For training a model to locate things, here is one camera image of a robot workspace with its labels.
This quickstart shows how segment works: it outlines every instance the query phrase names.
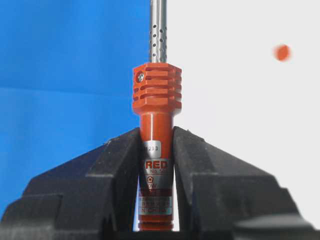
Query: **white wall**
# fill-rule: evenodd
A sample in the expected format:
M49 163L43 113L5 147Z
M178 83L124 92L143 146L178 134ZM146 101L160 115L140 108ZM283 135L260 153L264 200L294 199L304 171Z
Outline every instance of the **white wall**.
M320 229L320 1L168 0L174 124L276 176ZM287 44L292 57L277 61Z

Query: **blue background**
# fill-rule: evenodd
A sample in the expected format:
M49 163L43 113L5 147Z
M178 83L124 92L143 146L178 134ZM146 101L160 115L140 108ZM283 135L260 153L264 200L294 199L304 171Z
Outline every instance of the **blue background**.
M0 1L0 215L29 180L139 125L149 0Z

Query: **perforated metal shaft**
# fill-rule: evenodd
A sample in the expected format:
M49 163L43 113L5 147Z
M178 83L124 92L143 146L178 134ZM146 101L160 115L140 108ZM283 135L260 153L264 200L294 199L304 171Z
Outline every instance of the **perforated metal shaft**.
M167 0L150 0L149 62L167 62Z

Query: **screw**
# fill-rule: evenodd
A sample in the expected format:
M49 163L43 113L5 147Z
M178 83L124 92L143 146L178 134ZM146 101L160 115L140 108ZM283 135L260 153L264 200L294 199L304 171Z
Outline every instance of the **screw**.
M144 79L145 75L143 73L140 73L138 76L138 82L141 83L142 80Z

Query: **orange spot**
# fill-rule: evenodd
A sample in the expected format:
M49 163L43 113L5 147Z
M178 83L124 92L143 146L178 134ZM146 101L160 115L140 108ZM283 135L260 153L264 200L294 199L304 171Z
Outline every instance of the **orange spot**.
M287 45L280 45L276 47L274 55L279 61L286 61L290 56L290 49Z

